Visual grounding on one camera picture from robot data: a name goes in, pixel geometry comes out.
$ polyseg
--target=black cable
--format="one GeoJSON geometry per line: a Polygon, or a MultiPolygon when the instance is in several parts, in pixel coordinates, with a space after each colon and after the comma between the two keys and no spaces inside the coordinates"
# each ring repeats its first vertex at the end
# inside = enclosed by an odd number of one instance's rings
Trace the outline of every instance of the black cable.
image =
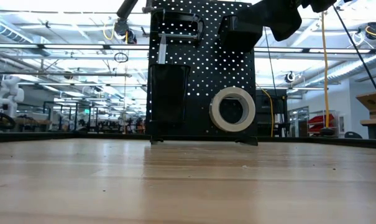
{"type": "Polygon", "coordinates": [[[11,129],[14,129],[15,126],[16,126],[16,122],[14,121],[14,119],[4,113],[0,113],[0,119],[1,118],[6,118],[9,122],[9,125],[5,125],[5,124],[0,124],[0,129],[5,129],[5,130],[11,130],[11,129]]]}
{"type": "MultiPolygon", "coordinates": [[[[344,21],[342,20],[341,16],[340,16],[339,13],[338,13],[338,10],[336,9],[336,7],[335,7],[334,5],[333,5],[332,7],[334,8],[334,11],[336,12],[336,14],[337,14],[337,16],[338,16],[338,19],[341,21],[341,24],[342,24],[342,26],[344,27],[344,30],[345,30],[345,32],[347,33],[349,40],[351,40],[351,42],[354,43],[354,40],[352,40],[351,35],[349,35],[349,31],[348,31],[347,27],[345,26],[344,21]]],[[[373,86],[374,86],[375,91],[376,91],[376,84],[375,84],[375,82],[374,82],[373,76],[372,76],[372,74],[370,73],[370,70],[369,70],[369,68],[367,67],[366,63],[364,62],[364,59],[363,59],[362,55],[360,54],[359,49],[357,48],[356,44],[354,44],[354,47],[355,47],[356,53],[358,54],[360,60],[361,60],[362,63],[363,63],[363,66],[364,66],[364,68],[366,69],[366,72],[367,72],[367,74],[369,75],[369,78],[370,78],[370,80],[372,81],[373,86]]]]}
{"type": "MultiPolygon", "coordinates": [[[[269,51],[269,42],[268,42],[267,29],[264,27],[264,30],[265,30],[265,39],[267,40],[268,56],[269,56],[269,62],[270,62],[270,70],[272,72],[273,89],[275,90],[275,96],[276,96],[276,107],[279,109],[279,101],[278,101],[278,98],[277,98],[277,91],[276,91],[276,85],[275,85],[275,74],[273,73],[272,58],[270,56],[270,51],[269,51]]],[[[283,110],[283,115],[282,115],[282,124],[283,124],[283,126],[285,125],[285,120],[283,118],[284,115],[285,114],[284,114],[284,110],[283,110]]],[[[284,133],[285,133],[285,137],[287,137],[286,127],[284,127],[284,133]]]]}

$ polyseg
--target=ceiling light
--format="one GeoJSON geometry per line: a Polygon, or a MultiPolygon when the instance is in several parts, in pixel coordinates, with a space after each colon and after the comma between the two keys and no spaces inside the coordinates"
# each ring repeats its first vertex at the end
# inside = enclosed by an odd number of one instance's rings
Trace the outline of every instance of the ceiling light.
{"type": "Polygon", "coordinates": [[[71,95],[71,96],[85,96],[84,94],[73,92],[73,91],[65,91],[64,93],[66,93],[67,95],[71,95]]]}
{"type": "Polygon", "coordinates": [[[103,101],[99,101],[99,102],[95,102],[95,103],[97,103],[97,104],[99,104],[99,105],[104,105],[104,106],[108,105],[107,102],[103,102],[103,101]]]}
{"type": "Polygon", "coordinates": [[[31,82],[38,82],[41,81],[41,79],[36,78],[32,75],[19,75],[19,74],[13,74],[12,76],[19,77],[23,80],[31,81],[31,82]]]}
{"type": "Polygon", "coordinates": [[[39,83],[39,85],[52,85],[52,86],[54,86],[54,85],[63,85],[63,86],[65,86],[65,85],[70,85],[69,83],[39,83]]]}
{"type": "Polygon", "coordinates": [[[36,85],[36,83],[24,83],[24,82],[22,82],[22,83],[18,83],[18,85],[36,85]]]}
{"type": "MultiPolygon", "coordinates": [[[[299,48],[277,48],[277,47],[272,47],[269,48],[269,52],[283,52],[283,53],[297,53],[297,52],[302,52],[303,49],[299,48]]],[[[254,52],[268,52],[267,47],[254,47],[254,52]]]]}
{"type": "Polygon", "coordinates": [[[0,48],[6,49],[37,49],[35,44],[0,44],[0,48]]]}
{"type": "Polygon", "coordinates": [[[110,48],[114,50],[149,50],[149,45],[110,45],[110,48]]]}
{"type": "Polygon", "coordinates": [[[45,44],[46,49],[103,49],[103,45],[93,44],[45,44]]]}
{"type": "MultiPolygon", "coordinates": [[[[260,86],[261,89],[264,89],[264,90],[273,90],[275,89],[275,87],[273,86],[260,86]]],[[[277,90],[288,90],[288,87],[276,87],[277,90]]]]}
{"type": "Polygon", "coordinates": [[[48,90],[51,90],[51,91],[59,92],[59,90],[57,90],[54,87],[50,87],[50,86],[43,86],[43,87],[46,88],[46,89],[48,89],[48,90]]]}
{"type": "MultiPolygon", "coordinates": [[[[355,49],[326,49],[327,53],[330,54],[356,54],[355,49]]],[[[362,54],[369,53],[370,50],[367,49],[359,49],[359,52],[362,54]]],[[[311,49],[310,53],[324,53],[323,49],[311,49]]]]}
{"type": "Polygon", "coordinates": [[[100,84],[98,84],[98,83],[92,83],[92,84],[90,84],[90,83],[76,83],[74,85],[75,86],[106,86],[106,84],[102,84],[102,83],[100,83],[100,84]]]}
{"type": "Polygon", "coordinates": [[[324,88],[316,88],[316,87],[293,87],[293,90],[324,90],[324,88]]]}

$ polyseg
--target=wooden table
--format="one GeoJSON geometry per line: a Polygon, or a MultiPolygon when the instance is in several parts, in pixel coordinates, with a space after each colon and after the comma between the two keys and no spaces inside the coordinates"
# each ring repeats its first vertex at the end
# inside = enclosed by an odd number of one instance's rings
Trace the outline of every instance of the wooden table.
{"type": "Polygon", "coordinates": [[[376,224],[376,149],[0,143],[0,223],[376,224]]]}
{"type": "Polygon", "coordinates": [[[369,139],[376,139],[376,119],[362,120],[360,124],[367,127],[369,139]]]}

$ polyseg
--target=white wall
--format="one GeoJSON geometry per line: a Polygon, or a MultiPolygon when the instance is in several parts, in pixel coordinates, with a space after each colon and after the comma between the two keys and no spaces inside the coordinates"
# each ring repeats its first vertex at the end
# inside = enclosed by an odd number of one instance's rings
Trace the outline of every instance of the white wall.
{"type": "MultiPolygon", "coordinates": [[[[351,130],[351,101],[349,100],[349,80],[342,81],[341,85],[329,85],[329,109],[338,112],[344,117],[345,130],[351,130]]],[[[288,100],[288,110],[308,106],[310,112],[325,110],[324,91],[308,91],[302,100],[288,100]]]]}
{"type": "MultiPolygon", "coordinates": [[[[329,86],[329,109],[336,110],[339,116],[344,117],[345,132],[353,131],[368,139],[367,128],[360,124],[363,119],[369,119],[368,109],[357,99],[357,95],[373,93],[375,89],[370,81],[355,82],[357,77],[343,80],[341,85],[329,86]]],[[[302,100],[288,100],[288,110],[308,106],[310,112],[324,110],[324,92],[308,91],[302,100]]]]}

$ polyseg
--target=roll of tape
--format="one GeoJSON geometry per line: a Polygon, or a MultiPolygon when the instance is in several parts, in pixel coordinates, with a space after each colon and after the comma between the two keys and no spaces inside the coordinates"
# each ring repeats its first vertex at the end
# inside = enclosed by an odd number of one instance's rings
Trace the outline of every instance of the roll of tape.
{"type": "Polygon", "coordinates": [[[210,118],[219,129],[228,132],[243,131],[250,126],[255,118],[255,103],[252,97],[245,90],[238,87],[228,87],[217,93],[210,104],[210,118]],[[221,116],[219,105],[222,100],[231,97],[239,100],[243,107],[242,118],[234,124],[231,124],[221,116]]]}

